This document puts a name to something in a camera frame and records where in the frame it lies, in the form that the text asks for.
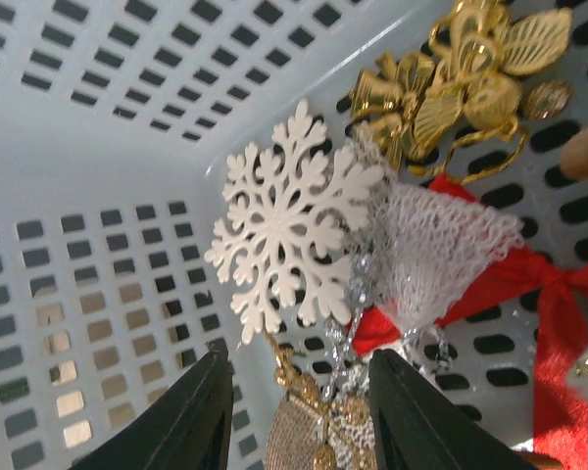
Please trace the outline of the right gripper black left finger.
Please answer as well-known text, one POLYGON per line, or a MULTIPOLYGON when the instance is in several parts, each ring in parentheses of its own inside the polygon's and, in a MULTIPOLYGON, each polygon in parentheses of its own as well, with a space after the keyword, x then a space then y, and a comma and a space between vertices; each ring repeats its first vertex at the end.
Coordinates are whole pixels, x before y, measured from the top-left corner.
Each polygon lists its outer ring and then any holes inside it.
POLYGON ((223 341, 138 418, 77 460, 73 469, 224 469, 233 407, 232 366, 223 341))

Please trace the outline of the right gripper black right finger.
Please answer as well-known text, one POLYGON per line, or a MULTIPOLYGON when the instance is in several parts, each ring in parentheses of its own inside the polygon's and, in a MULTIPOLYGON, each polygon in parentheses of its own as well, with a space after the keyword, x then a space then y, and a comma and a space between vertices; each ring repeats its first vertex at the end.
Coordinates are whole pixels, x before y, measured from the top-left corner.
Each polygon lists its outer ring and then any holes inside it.
POLYGON ((534 467, 470 421, 396 352, 376 351, 368 375, 379 469, 534 467))

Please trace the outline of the white perforated plastic basket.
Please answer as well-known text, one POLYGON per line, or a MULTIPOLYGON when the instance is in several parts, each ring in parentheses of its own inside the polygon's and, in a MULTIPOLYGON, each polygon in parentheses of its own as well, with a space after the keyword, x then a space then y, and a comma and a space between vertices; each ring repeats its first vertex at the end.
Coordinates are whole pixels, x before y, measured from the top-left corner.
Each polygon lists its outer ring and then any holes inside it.
POLYGON ((448 1, 0 1, 0 469, 67 469, 209 349, 233 372, 227 465, 258 469, 282 391, 204 261, 227 156, 301 99, 349 130, 384 52, 448 1))

